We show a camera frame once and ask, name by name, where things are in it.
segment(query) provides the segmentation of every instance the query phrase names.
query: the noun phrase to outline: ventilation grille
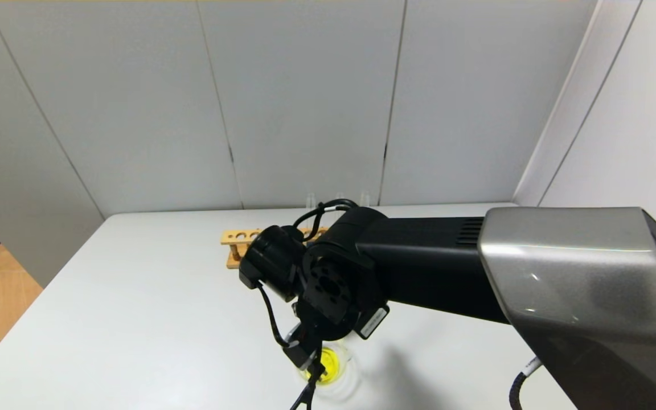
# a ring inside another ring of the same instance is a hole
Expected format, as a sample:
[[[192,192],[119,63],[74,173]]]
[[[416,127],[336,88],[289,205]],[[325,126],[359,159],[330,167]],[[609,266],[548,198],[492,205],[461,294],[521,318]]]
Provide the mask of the ventilation grille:
[[[477,247],[482,221],[484,221],[484,218],[467,218],[464,220],[455,244],[459,247]]]

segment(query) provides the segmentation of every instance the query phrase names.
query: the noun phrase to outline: black cable sleeve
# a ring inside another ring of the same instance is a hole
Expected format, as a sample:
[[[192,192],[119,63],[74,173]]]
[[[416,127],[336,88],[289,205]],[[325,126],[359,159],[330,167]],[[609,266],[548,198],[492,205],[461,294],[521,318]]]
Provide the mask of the black cable sleeve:
[[[275,342],[278,342],[278,345],[282,347],[289,347],[290,343],[285,342],[285,340],[280,335],[278,324],[275,321],[275,314],[273,313],[273,306],[270,304],[270,298],[268,298],[268,294],[266,294],[265,290],[263,289],[263,284],[258,282],[257,288],[260,290],[260,293],[263,294],[263,300],[265,301],[265,306],[268,307],[268,315],[270,315],[270,327],[273,329],[273,336],[275,337]]]
[[[515,380],[513,380],[512,385],[510,386],[510,408],[512,410],[523,410],[523,407],[520,405],[520,388],[523,386],[523,382],[526,381],[528,377],[523,374],[523,372],[520,372],[518,376],[515,377]]]
[[[336,198],[336,199],[333,199],[333,200],[329,200],[328,202],[325,203],[326,208],[335,207],[336,205],[346,205],[346,207],[349,207],[349,208],[358,208],[359,207],[359,205],[357,203],[353,202],[353,200],[349,200],[349,199],[346,199],[346,198]]]

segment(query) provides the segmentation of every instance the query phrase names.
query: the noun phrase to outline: wall seam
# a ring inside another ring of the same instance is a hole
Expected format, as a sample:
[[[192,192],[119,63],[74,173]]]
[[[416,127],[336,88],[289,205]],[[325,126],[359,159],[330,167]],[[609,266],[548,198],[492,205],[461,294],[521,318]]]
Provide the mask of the wall seam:
[[[401,29],[399,31],[399,46],[396,49],[396,68],[393,71],[393,86],[391,88],[391,103],[388,108],[388,124],[386,125],[386,142],[383,146],[383,162],[381,163],[381,179],[378,185],[378,199],[376,205],[381,205],[381,194],[383,193],[383,177],[386,173],[386,156],[388,155],[388,139],[391,135],[391,119],[393,118],[393,104],[396,97],[396,83],[399,78],[399,62],[401,60],[401,45],[404,42],[404,23],[407,20],[407,3],[409,0],[404,0],[404,10],[401,12]]]
[[[83,189],[85,190],[85,193],[88,194],[88,198],[91,200],[96,210],[98,210],[98,213],[100,214],[102,220],[105,220],[106,218],[103,215],[103,212],[101,211],[100,207],[98,206],[98,202],[96,202],[96,200],[93,197],[93,194],[91,194],[91,192],[89,191],[88,185],[86,185],[85,182],[83,181],[83,177],[80,176],[80,172],[78,172],[77,168],[75,167],[75,164],[72,163],[72,160],[70,159],[70,155],[67,154],[67,151],[65,151],[65,147],[62,145],[62,142],[60,142],[60,138],[57,136],[57,133],[55,133],[55,128],[53,128],[52,124],[50,124],[50,120],[47,118],[47,115],[44,114],[44,109],[42,109],[42,106],[39,104],[39,101],[37,101],[37,98],[34,95],[34,91],[32,91],[32,88],[29,86],[27,79],[24,77],[24,73],[22,72],[21,67],[19,67],[19,63],[17,62],[17,60],[14,58],[14,54],[13,52],[11,52],[10,46],[7,43],[7,39],[5,39],[5,35],[2,33],[2,29],[0,29],[0,39],[2,39],[2,43],[5,45],[5,49],[7,49],[7,54],[11,58],[11,62],[14,63],[14,66],[17,69],[17,73],[19,73],[19,77],[22,79],[22,83],[24,83],[24,86],[27,88],[29,95],[32,97],[32,101],[34,101],[34,105],[37,107],[39,114],[42,115],[42,119],[44,119],[44,123],[47,124],[47,128],[50,130],[50,133],[52,133],[52,136],[54,137],[55,142],[57,142],[58,147],[60,147],[60,151],[62,151],[63,155],[65,156],[65,159],[70,164],[72,171],[75,172],[75,176],[80,181],[80,184],[83,185]]]
[[[639,8],[641,7],[644,1],[645,0],[640,0],[639,4],[637,5],[637,8],[635,9],[634,14],[632,15],[631,21],[629,22],[629,26],[627,26],[627,30],[625,31],[624,36],[622,37],[622,42],[619,44],[619,48],[617,49],[616,54],[614,54],[612,63],[609,65],[609,69],[606,70],[604,79],[601,81],[601,85],[599,86],[599,89],[596,91],[596,95],[594,95],[594,99],[593,101],[591,101],[591,105],[589,106],[589,109],[586,111],[586,114],[584,115],[584,119],[581,120],[581,125],[579,125],[579,129],[576,130],[576,134],[573,135],[573,140],[571,140],[571,143],[568,145],[568,150],[565,151],[565,153],[563,154],[563,158],[560,160],[560,163],[558,163],[558,167],[556,168],[553,177],[551,177],[548,186],[543,191],[543,195],[541,195],[541,198],[538,200],[537,207],[540,207],[541,203],[543,203],[543,200],[546,198],[546,194],[548,194],[548,190],[554,184],[553,182],[555,181],[555,177],[557,177],[558,172],[560,171],[561,167],[563,167],[563,163],[565,162],[565,159],[568,157],[568,153],[571,152],[573,145],[576,143],[576,140],[578,139],[579,134],[581,133],[581,129],[583,129],[584,125],[586,124],[586,120],[588,119],[589,115],[591,114],[591,111],[594,108],[594,105],[596,105],[596,101],[598,100],[599,95],[601,95],[601,91],[604,90],[604,86],[606,85],[606,80],[609,78],[609,75],[610,73],[612,73],[612,69],[614,68],[614,65],[617,63],[617,58],[619,57],[619,54],[622,51],[625,42],[627,42],[627,36],[629,35],[629,32],[631,31],[632,26],[634,25],[634,21],[637,18],[637,13],[639,13]]]
[[[222,98],[219,96],[219,87],[216,85],[216,73],[214,73],[214,65],[211,63],[211,52],[209,52],[209,43],[206,40],[206,27],[204,25],[204,18],[201,11],[199,0],[195,0],[196,10],[199,15],[199,25],[201,26],[201,34],[204,39],[204,48],[206,50],[206,59],[209,62],[209,71],[211,71],[211,81],[214,84],[214,93],[216,93],[216,102],[219,104],[219,114],[222,117],[222,128],[224,128],[224,140],[227,142],[227,150],[229,150],[229,160],[232,161],[232,173],[235,176],[235,184],[237,184],[237,193],[239,194],[240,206],[244,210],[244,197],[242,196],[242,187],[240,187],[239,176],[237,176],[237,164],[235,163],[234,151],[232,151],[232,144],[229,142],[229,133],[227,132],[227,120],[224,119],[224,108],[222,108]]]

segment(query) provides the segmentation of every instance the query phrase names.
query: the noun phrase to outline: yellow liquid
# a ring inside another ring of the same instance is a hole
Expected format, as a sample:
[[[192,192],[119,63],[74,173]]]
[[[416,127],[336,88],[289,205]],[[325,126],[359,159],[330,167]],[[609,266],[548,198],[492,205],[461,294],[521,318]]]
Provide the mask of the yellow liquid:
[[[323,375],[318,379],[318,384],[330,384],[335,382],[341,371],[341,359],[338,358],[333,349],[324,347],[321,353],[321,365],[326,368]],[[310,379],[310,372],[304,371],[305,379]]]

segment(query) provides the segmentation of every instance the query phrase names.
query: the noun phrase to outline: robotic arm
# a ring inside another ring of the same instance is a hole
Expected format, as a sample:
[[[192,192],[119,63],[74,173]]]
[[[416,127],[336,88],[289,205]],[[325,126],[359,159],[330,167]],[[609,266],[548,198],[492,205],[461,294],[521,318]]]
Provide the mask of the robotic arm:
[[[310,246],[297,230],[345,210]],[[271,226],[240,262],[268,303],[276,340],[313,375],[321,343],[369,338],[387,302],[511,324],[573,403],[656,408],[656,221],[640,208],[495,208],[484,218],[387,218],[334,200]],[[284,340],[262,283],[300,320]]]

